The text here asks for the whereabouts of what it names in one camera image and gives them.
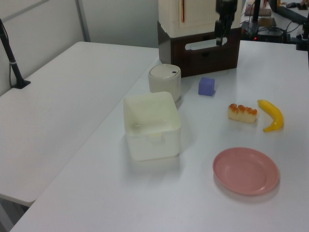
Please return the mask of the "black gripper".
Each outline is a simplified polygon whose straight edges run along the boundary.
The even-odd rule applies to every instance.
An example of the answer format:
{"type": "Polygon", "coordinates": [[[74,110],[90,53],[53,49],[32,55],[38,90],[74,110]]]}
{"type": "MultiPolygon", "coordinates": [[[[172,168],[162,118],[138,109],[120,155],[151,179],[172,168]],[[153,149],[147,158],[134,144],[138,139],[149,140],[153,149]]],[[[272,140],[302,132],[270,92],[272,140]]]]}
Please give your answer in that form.
{"type": "Polygon", "coordinates": [[[223,34],[228,36],[237,11],[237,0],[216,0],[215,10],[219,14],[219,20],[215,22],[216,45],[222,46],[223,34]]]}

